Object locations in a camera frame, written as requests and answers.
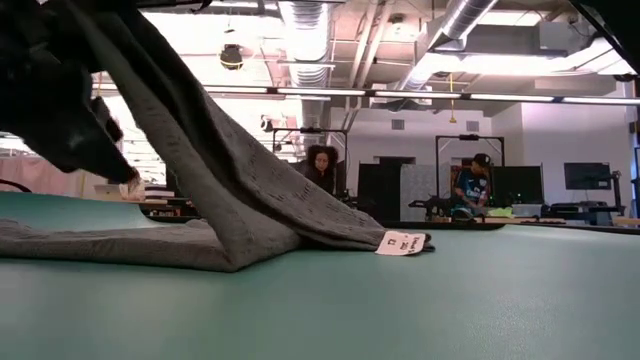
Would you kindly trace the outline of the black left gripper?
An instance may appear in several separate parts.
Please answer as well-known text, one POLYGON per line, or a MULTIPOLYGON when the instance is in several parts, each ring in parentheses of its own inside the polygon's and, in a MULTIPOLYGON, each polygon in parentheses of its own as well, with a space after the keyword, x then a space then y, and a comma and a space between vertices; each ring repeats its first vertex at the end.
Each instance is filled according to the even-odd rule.
POLYGON ((134 168, 104 99, 90 102, 86 44, 69 0, 0 0, 0 132, 24 139, 63 172, 127 183, 134 168))

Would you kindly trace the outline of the grey terry towel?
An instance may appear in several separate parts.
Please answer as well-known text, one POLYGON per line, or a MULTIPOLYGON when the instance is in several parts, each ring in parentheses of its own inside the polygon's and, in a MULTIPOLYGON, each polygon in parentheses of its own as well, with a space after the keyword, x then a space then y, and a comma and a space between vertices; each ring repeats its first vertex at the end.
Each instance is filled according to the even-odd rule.
POLYGON ((0 219, 0 256, 234 272, 302 245, 414 255, 390 232, 278 159, 222 110, 132 0, 69 0, 90 75, 108 73, 199 219, 167 228, 45 232, 0 219))

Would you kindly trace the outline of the silver laptop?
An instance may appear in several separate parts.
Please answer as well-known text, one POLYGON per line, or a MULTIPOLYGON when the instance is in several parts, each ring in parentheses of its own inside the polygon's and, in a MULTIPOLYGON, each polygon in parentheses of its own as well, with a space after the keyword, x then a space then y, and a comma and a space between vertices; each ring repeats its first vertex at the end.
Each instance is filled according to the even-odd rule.
POLYGON ((101 201, 119 202, 123 200, 120 186, 116 184, 96 184, 94 191, 95 198, 101 201))

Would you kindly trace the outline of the person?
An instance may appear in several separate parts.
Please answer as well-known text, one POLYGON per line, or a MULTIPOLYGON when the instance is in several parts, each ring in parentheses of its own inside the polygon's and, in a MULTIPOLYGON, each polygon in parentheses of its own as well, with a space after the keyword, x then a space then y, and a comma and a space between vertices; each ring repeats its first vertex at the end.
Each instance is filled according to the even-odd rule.
POLYGON ((312 145, 307 149, 303 174, 330 195, 335 193, 338 151, 329 145, 312 145))
POLYGON ((127 183, 119 184, 119 191, 123 200, 141 202, 145 200, 145 184, 137 169, 133 178, 127 183))
POLYGON ((491 158, 477 153, 468 167, 457 175, 452 194, 453 211, 465 211, 472 216, 483 214, 490 192, 491 158))

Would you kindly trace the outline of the white curtain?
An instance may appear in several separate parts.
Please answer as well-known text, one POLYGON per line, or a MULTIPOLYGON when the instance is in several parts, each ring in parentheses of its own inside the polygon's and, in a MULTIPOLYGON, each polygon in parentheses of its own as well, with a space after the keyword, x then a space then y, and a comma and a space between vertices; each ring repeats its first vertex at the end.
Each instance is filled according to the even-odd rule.
POLYGON ((94 198, 95 185, 106 180, 78 170, 64 173, 41 157, 0 157, 0 179, 18 183, 33 193, 94 198))

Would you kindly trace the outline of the black ceiling dome fixture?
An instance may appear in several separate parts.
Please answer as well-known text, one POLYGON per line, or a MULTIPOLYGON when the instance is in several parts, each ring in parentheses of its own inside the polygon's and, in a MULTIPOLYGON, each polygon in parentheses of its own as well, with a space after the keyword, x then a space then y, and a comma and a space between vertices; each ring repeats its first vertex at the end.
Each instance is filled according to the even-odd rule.
POLYGON ((219 61, 226 70, 240 70, 244 65, 241 46, 239 44, 225 44, 219 55, 219 61))

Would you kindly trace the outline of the long ceiling light bar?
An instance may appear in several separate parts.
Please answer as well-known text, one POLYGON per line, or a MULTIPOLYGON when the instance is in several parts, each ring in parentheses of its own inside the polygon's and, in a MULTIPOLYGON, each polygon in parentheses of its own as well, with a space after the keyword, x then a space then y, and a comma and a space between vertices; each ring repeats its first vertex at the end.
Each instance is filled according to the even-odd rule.
POLYGON ((283 96, 316 96, 316 97, 360 97, 389 99, 426 99, 454 101, 486 101, 486 102, 523 102, 553 103, 571 105, 602 106, 635 106, 640 107, 640 98, 619 98, 602 96, 562 96, 562 95, 524 95, 468 92, 438 91, 400 91, 347 88, 300 88, 300 87, 265 87, 265 86, 205 86, 211 94, 231 95, 283 95, 283 96))

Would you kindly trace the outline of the black panel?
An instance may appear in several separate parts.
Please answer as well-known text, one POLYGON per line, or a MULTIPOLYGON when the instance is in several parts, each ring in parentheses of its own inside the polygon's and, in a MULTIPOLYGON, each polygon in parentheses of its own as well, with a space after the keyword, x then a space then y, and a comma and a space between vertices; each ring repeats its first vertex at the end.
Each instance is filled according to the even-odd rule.
POLYGON ((359 164, 359 209, 379 222, 400 220, 400 166, 359 164))

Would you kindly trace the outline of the grey partition panel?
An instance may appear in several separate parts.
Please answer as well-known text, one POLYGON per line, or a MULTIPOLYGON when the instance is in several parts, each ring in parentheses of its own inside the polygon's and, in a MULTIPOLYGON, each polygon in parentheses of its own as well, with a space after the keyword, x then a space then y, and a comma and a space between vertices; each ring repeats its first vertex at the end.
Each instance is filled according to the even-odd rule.
POLYGON ((428 200, 436 194, 436 166, 404 164, 400 168, 400 220, 423 221, 425 210, 410 208, 414 200, 428 200))

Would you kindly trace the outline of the green table mat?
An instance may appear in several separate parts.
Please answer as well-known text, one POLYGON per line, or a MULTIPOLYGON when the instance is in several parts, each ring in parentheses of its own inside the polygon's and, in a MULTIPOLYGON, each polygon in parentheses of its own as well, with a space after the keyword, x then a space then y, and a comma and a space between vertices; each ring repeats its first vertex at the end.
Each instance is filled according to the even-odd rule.
POLYGON ((0 259, 0 360, 640 360, 640 236, 433 231, 233 273, 0 259))

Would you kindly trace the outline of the black monitor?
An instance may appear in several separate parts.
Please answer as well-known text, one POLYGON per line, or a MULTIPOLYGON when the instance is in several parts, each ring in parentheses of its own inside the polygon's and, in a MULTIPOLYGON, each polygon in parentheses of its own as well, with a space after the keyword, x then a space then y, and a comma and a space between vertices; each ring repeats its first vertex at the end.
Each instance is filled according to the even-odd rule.
POLYGON ((567 190, 610 190, 611 170, 608 163, 565 163, 567 190))
POLYGON ((494 167, 491 180, 492 199, 497 207, 545 202, 540 166, 494 167))

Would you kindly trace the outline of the black workstation desk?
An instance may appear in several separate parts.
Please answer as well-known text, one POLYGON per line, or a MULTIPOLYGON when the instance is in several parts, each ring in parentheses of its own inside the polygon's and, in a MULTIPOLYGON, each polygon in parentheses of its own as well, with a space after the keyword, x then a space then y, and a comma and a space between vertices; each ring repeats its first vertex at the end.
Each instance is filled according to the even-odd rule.
POLYGON ((556 203, 545 205, 541 215, 547 218, 559 218, 567 221, 582 221, 591 226, 610 226, 613 218, 624 216, 626 207, 622 204, 620 192, 619 171, 613 171, 604 177, 612 186, 614 191, 614 205, 610 206, 606 202, 585 200, 578 203, 556 203))

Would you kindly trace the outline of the wide corrugated silver duct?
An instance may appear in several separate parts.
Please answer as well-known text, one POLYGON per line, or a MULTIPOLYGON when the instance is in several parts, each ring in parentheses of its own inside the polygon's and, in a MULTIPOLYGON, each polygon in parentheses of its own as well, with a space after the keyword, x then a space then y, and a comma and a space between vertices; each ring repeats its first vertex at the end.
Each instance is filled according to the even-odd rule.
POLYGON ((332 6, 321 2, 279 1, 285 26, 287 56, 293 87, 325 88, 328 86, 330 21, 332 6))

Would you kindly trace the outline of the slim silver spiral duct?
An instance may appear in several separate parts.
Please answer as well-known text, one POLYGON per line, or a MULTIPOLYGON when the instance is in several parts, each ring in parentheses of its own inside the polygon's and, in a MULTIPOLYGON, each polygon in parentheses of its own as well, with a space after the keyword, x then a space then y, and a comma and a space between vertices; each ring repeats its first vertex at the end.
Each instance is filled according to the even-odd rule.
POLYGON ((459 60, 436 50, 447 44, 453 46, 453 52, 464 50, 470 32, 498 1, 449 0, 444 14, 425 25, 416 42, 415 64, 397 83, 395 90, 417 91, 435 73, 451 72, 459 60))

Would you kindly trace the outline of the grey rectangular air duct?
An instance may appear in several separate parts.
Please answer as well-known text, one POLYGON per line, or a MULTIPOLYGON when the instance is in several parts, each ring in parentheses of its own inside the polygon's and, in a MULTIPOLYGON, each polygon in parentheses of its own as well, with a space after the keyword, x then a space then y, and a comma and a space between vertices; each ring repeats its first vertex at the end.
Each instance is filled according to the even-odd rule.
POLYGON ((478 25, 467 36, 467 54, 565 56, 576 40, 564 23, 534 26, 478 25))

